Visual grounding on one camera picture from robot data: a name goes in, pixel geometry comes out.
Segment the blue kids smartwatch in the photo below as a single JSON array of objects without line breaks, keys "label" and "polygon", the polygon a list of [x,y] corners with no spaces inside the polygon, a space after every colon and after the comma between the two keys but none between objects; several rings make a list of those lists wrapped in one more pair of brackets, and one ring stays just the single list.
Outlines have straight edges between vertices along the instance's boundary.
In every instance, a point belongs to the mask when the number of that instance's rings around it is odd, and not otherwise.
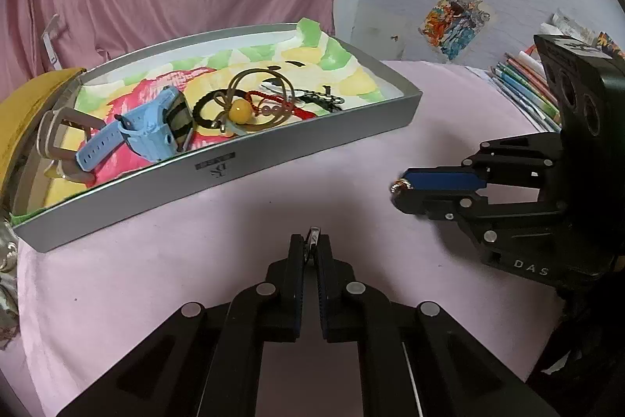
[{"label": "blue kids smartwatch", "polygon": [[81,170],[90,172],[125,145],[143,160],[160,162],[186,151],[194,129],[186,98],[176,87],[167,86],[150,102],[116,114],[97,129],[75,160]]}]

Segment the floral brocade pillow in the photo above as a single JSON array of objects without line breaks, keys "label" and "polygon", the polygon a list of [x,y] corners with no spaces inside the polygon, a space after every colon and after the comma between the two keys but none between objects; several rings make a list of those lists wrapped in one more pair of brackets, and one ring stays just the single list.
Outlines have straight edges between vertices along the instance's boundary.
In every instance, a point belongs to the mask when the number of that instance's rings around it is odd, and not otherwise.
[{"label": "floral brocade pillow", "polygon": [[0,229],[0,347],[2,350],[19,331],[17,289],[18,238],[9,218],[1,216]]}]

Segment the white hair clip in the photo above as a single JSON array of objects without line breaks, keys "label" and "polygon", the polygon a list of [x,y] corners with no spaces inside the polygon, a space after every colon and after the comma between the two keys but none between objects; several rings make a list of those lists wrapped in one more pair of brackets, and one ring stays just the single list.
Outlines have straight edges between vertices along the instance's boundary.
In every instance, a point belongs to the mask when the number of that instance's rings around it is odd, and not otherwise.
[{"label": "white hair clip", "polygon": [[267,93],[271,93],[276,96],[283,96],[287,99],[290,99],[295,95],[292,88],[286,84],[285,81],[281,81],[281,79],[275,77],[262,81],[259,86]]}]

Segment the black beaded keychain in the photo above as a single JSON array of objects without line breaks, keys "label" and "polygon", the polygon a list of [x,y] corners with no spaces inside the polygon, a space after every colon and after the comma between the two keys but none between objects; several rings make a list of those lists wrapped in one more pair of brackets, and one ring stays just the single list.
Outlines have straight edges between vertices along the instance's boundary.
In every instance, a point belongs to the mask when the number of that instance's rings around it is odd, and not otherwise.
[{"label": "black beaded keychain", "polygon": [[323,92],[308,89],[296,89],[295,93],[295,98],[298,103],[304,105],[316,105],[329,113],[341,111],[345,103],[345,99],[343,97],[333,95],[332,88],[329,86],[325,86]]}]

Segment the stack of books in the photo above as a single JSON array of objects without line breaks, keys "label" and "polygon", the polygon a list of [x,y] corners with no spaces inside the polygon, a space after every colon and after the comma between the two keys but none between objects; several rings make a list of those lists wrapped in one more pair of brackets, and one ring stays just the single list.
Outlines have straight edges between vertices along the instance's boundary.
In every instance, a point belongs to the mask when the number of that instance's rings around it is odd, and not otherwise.
[{"label": "stack of books", "polygon": [[[605,32],[584,27],[560,9],[548,22],[542,22],[540,35],[571,36],[597,48],[612,58],[624,59],[624,50]],[[506,97],[522,115],[541,132],[560,132],[561,113],[551,92],[536,45],[517,54],[506,53],[504,59],[489,70],[467,68],[489,82]]]}]

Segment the pink bed sheet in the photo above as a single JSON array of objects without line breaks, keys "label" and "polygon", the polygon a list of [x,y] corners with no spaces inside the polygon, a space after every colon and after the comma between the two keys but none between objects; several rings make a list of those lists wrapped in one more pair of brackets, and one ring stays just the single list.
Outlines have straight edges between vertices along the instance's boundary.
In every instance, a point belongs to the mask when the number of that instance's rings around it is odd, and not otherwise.
[{"label": "pink bed sheet", "polygon": [[20,333],[1,369],[34,416],[53,416],[185,302],[212,307],[261,281],[290,236],[318,226],[359,281],[438,302],[517,376],[559,315],[553,289],[482,265],[458,226],[405,215],[389,186],[409,167],[456,165],[486,140],[531,131],[458,66],[399,61],[421,89],[412,123],[156,208],[50,253],[21,245]]}]

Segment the colourful cartoon cloth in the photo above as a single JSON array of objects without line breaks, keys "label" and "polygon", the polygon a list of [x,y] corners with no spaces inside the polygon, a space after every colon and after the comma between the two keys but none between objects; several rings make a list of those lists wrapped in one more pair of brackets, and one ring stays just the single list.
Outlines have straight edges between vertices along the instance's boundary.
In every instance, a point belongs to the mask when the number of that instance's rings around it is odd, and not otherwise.
[{"label": "colourful cartoon cloth", "polygon": [[[325,86],[331,87],[333,95],[345,99],[342,110],[335,113],[381,103],[400,95],[399,89],[375,75],[362,59],[324,33],[318,22],[303,18],[286,30],[265,33],[256,27],[241,37],[194,43],[135,59],[94,81],[78,82],[70,95],[61,101],[61,106],[71,107],[108,124],[116,114],[125,114],[148,103],[165,87],[174,86],[186,98],[193,115],[195,129],[186,148],[191,151],[255,133],[244,133],[233,126],[227,126],[226,132],[211,127],[211,121],[220,110],[213,102],[214,93],[226,89],[238,72],[252,68],[278,70],[295,90],[323,92]],[[261,105],[265,105],[265,98],[278,98],[259,86],[266,79],[270,77],[265,74],[251,75],[237,87],[237,93],[255,90],[263,99]],[[295,110],[284,124],[330,114],[316,105],[298,103],[294,96],[293,103]],[[67,177],[59,166],[38,154],[31,154],[18,182],[13,211],[17,215],[27,215],[40,208],[49,208],[150,164],[153,163],[122,145],[105,162],[86,172],[85,178],[79,179]]]}]

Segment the white folding lamp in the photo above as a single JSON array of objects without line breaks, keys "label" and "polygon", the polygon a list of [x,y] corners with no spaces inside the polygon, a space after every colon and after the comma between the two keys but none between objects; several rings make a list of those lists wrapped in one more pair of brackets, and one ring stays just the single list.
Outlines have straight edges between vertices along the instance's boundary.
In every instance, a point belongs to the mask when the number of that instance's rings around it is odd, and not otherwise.
[{"label": "white folding lamp", "polygon": [[63,68],[58,53],[54,47],[54,41],[61,36],[63,31],[64,23],[61,21],[61,16],[59,16],[58,13],[55,13],[46,24],[46,27],[43,29],[40,36],[43,48],[46,51],[46,56],[48,56],[50,66],[54,71],[58,71]]}]

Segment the grey shallow tray box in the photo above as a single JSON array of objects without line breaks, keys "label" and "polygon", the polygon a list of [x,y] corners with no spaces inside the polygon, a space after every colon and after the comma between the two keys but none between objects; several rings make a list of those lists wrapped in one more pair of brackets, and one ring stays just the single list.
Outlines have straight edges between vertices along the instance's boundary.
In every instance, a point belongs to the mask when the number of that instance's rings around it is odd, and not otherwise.
[{"label": "grey shallow tray box", "polygon": [[158,43],[1,106],[1,207],[39,252],[243,175],[408,125],[412,82],[317,22]]}]

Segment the yellow pillow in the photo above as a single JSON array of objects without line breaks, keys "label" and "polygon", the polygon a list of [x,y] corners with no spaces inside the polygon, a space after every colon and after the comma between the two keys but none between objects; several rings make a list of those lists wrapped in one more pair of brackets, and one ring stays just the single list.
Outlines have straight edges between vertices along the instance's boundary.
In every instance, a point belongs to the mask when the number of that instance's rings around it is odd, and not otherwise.
[{"label": "yellow pillow", "polygon": [[22,142],[42,117],[43,108],[64,91],[84,68],[50,71],[16,89],[1,103],[1,205],[8,208],[9,181],[21,153]]}]

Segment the brown cord yellow bead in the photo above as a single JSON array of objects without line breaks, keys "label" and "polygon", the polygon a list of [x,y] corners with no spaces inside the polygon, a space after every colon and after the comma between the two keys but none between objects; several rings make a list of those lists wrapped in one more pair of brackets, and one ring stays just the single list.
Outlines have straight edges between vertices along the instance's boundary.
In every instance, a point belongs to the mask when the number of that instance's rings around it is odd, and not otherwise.
[{"label": "brown cord yellow bead", "polygon": [[278,96],[274,100],[265,98],[265,105],[261,105],[263,99],[255,90],[237,93],[237,87],[243,80],[254,74],[265,74],[270,78],[281,79],[295,92],[291,82],[278,70],[252,68],[238,72],[226,89],[218,90],[213,95],[213,102],[220,108],[216,118],[211,121],[213,129],[226,132],[227,126],[233,126],[244,133],[251,133],[278,127],[291,118],[295,110],[293,96],[290,99],[283,96]]}]

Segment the colourful wall poster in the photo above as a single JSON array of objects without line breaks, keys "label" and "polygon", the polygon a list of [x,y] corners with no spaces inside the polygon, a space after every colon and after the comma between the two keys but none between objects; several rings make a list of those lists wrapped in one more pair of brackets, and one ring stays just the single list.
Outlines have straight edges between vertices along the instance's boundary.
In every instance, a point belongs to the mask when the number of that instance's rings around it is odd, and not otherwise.
[{"label": "colourful wall poster", "polygon": [[418,28],[445,61],[458,58],[495,15],[484,0],[439,0]]}]

